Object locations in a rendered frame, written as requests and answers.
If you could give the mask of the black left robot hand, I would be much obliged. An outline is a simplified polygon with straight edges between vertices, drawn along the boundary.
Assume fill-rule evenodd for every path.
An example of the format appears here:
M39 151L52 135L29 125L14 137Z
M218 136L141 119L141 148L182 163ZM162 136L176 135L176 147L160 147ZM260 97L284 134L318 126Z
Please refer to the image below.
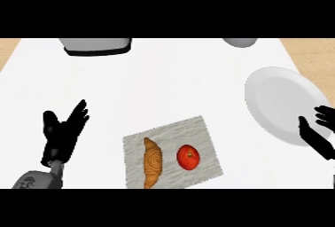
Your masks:
M80 100L64 121L57 120L52 111L42 113L42 134L46 142L44 146L39 164L51 165L54 160L66 163L70 159L75 143L88 120L86 102Z

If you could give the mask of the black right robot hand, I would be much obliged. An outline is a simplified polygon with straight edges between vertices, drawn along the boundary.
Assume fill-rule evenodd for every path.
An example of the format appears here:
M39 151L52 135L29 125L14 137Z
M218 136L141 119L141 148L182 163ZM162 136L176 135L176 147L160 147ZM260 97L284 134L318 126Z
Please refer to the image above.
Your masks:
M317 106L315 123L335 133L335 108ZM327 139L308 126L303 116L297 117L299 137L325 160L335 160L335 147Z

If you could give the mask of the white round plate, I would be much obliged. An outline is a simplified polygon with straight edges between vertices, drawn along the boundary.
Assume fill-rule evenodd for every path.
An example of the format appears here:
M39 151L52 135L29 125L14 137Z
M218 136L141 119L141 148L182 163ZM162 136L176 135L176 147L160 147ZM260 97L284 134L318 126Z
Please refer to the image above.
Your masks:
M255 122L284 143L306 146L299 137L297 117L303 116L311 129L328 138L330 130L317 125L317 106L328 100L317 85L283 67L263 67L247 77L244 102Z

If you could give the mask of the grey cloth placemat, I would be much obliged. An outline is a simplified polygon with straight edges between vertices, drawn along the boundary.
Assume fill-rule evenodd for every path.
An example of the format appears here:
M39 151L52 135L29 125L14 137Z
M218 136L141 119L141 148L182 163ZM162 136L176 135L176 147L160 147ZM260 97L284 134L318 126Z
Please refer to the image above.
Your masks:
M145 137L162 151L162 174L150 189L182 189L222 175L203 118L197 116L122 138L128 189L144 188ZM193 146L200 155L198 166L191 171L184 170L176 162L176 151L182 145Z

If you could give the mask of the red tomato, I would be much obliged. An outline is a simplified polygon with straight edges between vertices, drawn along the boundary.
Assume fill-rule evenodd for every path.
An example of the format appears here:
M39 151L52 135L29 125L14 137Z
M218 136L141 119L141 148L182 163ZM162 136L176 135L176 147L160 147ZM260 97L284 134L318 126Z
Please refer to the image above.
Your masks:
M194 170L200 163L200 155L190 145L182 145L176 151L176 162L184 170Z

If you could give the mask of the golden brown croissant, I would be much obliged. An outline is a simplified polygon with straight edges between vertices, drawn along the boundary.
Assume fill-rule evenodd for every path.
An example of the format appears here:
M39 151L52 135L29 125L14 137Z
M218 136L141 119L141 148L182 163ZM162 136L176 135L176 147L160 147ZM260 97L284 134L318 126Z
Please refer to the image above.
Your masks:
M162 151L156 142L144 138L144 189L156 184L162 174Z

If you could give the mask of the grey appliance with black base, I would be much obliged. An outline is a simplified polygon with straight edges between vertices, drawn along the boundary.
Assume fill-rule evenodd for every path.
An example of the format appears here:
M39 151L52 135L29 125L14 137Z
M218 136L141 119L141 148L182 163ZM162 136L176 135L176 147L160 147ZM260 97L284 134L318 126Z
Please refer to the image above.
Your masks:
M131 38L60 38L69 56L95 57L122 54L131 49Z

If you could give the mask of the grey rounded object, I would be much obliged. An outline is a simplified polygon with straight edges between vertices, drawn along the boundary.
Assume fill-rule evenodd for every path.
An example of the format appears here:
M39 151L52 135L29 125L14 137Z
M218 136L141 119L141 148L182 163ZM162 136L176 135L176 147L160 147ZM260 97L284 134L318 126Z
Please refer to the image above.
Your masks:
M224 41L237 48L247 48L256 42L256 38L225 38Z

